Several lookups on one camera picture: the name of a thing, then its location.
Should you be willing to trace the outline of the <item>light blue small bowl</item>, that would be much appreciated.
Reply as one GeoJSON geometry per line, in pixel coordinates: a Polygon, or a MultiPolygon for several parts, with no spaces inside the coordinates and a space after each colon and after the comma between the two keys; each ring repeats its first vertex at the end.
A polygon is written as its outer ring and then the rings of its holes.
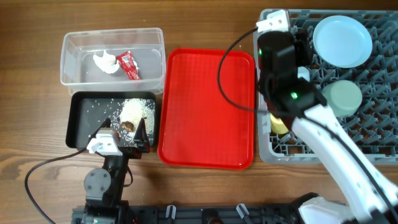
{"type": "Polygon", "coordinates": [[[307,68],[299,67],[297,71],[298,71],[297,73],[298,78],[303,78],[308,82],[310,81],[310,72],[307,68]]]}

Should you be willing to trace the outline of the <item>light blue plate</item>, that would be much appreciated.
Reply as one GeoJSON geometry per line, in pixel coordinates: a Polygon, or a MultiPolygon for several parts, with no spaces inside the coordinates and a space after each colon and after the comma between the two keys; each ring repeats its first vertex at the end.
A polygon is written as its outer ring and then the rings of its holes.
{"type": "Polygon", "coordinates": [[[373,50],[369,31],[347,16],[330,16],[320,21],[313,31],[313,45],[324,61],[340,68],[363,64],[373,50]]]}

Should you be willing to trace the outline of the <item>food scraps with rice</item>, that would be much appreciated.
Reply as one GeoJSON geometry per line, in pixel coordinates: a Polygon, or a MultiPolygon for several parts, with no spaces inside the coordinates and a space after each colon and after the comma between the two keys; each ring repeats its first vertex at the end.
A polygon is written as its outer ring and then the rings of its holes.
{"type": "Polygon", "coordinates": [[[82,101],[81,119],[83,128],[93,133],[106,119],[111,120],[111,127],[116,129],[123,146],[132,146],[136,128],[145,119],[146,132],[151,144],[154,143],[155,101],[142,98],[89,98],[82,101]]]}

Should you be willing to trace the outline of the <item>mint green bowl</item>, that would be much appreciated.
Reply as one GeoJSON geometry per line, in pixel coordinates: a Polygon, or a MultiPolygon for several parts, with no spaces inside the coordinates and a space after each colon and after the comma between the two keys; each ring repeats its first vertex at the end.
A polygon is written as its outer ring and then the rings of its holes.
{"type": "Polygon", "coordinates": [[[348,80],[340,80],[324,87],[322,95],[337,118],[352,116],[362,103],[359,86],[348,80]]]}

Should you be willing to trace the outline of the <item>white napkin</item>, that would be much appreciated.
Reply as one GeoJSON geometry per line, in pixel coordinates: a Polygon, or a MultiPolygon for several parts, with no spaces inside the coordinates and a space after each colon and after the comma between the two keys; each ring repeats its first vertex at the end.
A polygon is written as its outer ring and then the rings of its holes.
{"type": "Polygon", "coordinates": [[[107,51],[105,50],[103,51],[102,57],[94,54],[93,60],[96,66],[107,74],[114,74],[120,68],[119,62],[117,61],[116,57],[107,53],[107,51]]]}

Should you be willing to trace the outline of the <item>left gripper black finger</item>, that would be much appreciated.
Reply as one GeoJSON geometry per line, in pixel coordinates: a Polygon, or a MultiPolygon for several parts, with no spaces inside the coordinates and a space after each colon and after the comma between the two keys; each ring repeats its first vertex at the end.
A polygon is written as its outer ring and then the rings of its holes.
{"type": "Polygon", "coordinates": [[[145,124],[144,118],[141,118],[141,120],[138,124],[138,127],[136,128],[136,133],[133,137],[133,141],[136,144],[139,144],[139,143],[143,143],[143,144],[148,143],[149,144],[149,137],[146,132],[146,124],[145,124]]]}
{"type": "Polygon", "coordinates": [[[111,126],[111,120],[109,119],[109,118],[106,118],[104,121],[103,121],[103,123],[99,126],[99,128],[95,131],[95,132],[93,132],[91,135],[89,135],[89,138],[91,139],[91,138],[95,138],[96,137],[96,134],[98,133],[98,131],[101,129],[101,128],[109,128],[111,126]]]}

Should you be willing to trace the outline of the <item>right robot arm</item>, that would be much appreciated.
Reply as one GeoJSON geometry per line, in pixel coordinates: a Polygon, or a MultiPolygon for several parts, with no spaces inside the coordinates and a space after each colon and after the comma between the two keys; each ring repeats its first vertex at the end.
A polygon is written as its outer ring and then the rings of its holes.
{"type": "Polygon", "coordinates": [[[397,186],[382,175],[344,131],[321,91],[298,76],[310,65],[307,32],[259,31],[259,92],[278,116],[319,158],[346,197],[357,223],[397,223],[397,186]]]}

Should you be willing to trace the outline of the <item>yellow plastic cup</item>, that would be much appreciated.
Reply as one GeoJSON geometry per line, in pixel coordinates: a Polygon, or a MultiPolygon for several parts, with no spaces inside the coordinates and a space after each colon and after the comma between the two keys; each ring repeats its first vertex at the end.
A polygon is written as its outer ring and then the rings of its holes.
{"type": "Polygon", "coordinates": [[[286,134],[289,129],[280,118],[276,118],[273,114],[270,115],[271,131],[276,134],[286,134]]]}

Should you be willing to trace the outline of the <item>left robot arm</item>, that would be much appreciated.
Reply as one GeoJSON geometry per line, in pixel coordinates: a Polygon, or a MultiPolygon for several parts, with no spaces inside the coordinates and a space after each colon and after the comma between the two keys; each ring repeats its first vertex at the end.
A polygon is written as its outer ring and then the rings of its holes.
{"type": "Polygon", "coordinates": [[[73,212],[72,223],[136,223],[137,218],[129,203],[121,199],[130,159],[140,159],[143,153],[150,151],[150,142],[146,133],[145,120],[142,118],[133,138],[133,147],[119,145],[120,137],[111,121],[103,124],[89,136],[87,148],[91,154],[104,157],[100,169],[91,170],[84,179],[86,204],[82,214],[73,212]]]}

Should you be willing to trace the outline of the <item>red ketchup packet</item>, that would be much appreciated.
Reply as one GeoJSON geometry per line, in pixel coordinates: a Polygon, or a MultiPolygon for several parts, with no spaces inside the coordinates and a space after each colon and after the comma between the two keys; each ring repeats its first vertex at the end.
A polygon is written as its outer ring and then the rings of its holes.
{"type": "Polygon", "coordinates": [[[130,80],[140,80],[137,62],[134,60],[133,54],[130,51],[124,52],[116,56],[120,67],[130,80]]]}

